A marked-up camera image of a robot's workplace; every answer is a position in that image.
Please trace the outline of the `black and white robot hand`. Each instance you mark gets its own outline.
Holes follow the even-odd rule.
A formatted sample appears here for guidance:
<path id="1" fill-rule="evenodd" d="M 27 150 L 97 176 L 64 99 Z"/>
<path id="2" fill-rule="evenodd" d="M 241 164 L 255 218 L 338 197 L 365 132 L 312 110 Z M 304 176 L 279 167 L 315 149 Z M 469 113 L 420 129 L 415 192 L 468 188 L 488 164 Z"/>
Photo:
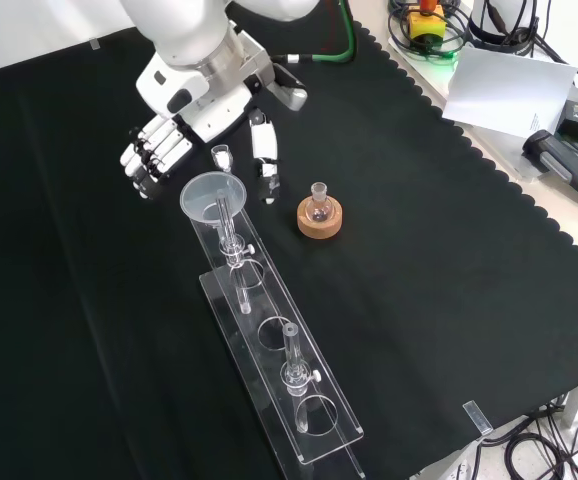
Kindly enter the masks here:
<path id="1" fill-rule="evenodd" d="M 272 121 L 252 101 L 278 86 L 279 66 L 244 31 L 230 29 L 218 48 L 196 65 L 174 66 L 156 52 L 136 88 L 155 116 L 134 130 L 120 157 L 125 176 L 144 199 L 153 199 L 197 147 L 220 144 L 242 121 L 249 122 L 259 165 L 260 197 L 279 196 L 278 142 Z"/>

